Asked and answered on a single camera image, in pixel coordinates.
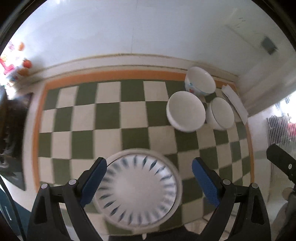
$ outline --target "white wall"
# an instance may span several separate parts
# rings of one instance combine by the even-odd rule
[[[238,17],[245,20],[236,30]],[[48,0],[18,29],[33,72],[78,58],[144,53],[247,73],[267,53],[252,39],[283,34],[251,0]]]

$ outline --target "orange border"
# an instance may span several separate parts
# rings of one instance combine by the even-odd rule
[[[39,179],[39,169],[38,169],[38,141],[39,141],[39,128],[40,128],[40,120],[43,111],[43,105],[45,102],[45,98],[48,90],[62,88],[70,85],[77,85],[80,83],[89,83],[89,82],[97,82],[97,81],[106,81],[106,80],[124,80],[124,79],[146,79],[146,80],[176,80],[176,81],[184,81],[185,73],[177,73],[177,72],[168,72],[168,71],[154,71],[154,70],[117,70],[117,71],[101,71],[101,72],[91,72],[87,74],[77,74],[66,77],[61,77],[58,79],[54,79],[48,82],[45,85],[44,91],[42,93],[39,107],[37,110],[37,115],[35,119],[35,127],[34,127],[34,139],[33,139],[33,175],[36,190],[40,187],[40,179]],[[230,87],[236,92],[236,87],[234,84],[225,83],[223,81],[215,79],[216,86],[221,88],[222,85],[228,84]]]

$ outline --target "green and white checkered mat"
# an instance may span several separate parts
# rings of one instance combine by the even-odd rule
[[[193,133],[175,130],[165,108],[169,97],[181,90],[184,82],[166,80],[113,80],[49,90],[39,131],[41,184],[63,185],[77,179],[97,157],[107,159],[124,149],[146,148],[168,157],[183,180],[181,205],[153,231],[172,229],[212,212],[213,206],[194,178],[191,162],[200,156],[221,178],[248,186],[246,129],[234,112],[235,125],[227,131],[213,130],[206,123]],[[220,89],[200,99],[207,108],[216,96],[223,97]],[[106,222],[93,204],[85,211],[98,233],[132,234]],[[67,211],[62,212],[69,225]]]

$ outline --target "plate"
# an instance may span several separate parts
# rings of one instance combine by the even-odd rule
[[[152,228],[168,220],[182,196],[175,166],[162,155],[129,149],[107,159],[107,172],[94,196],[106,219],[125,229]]]

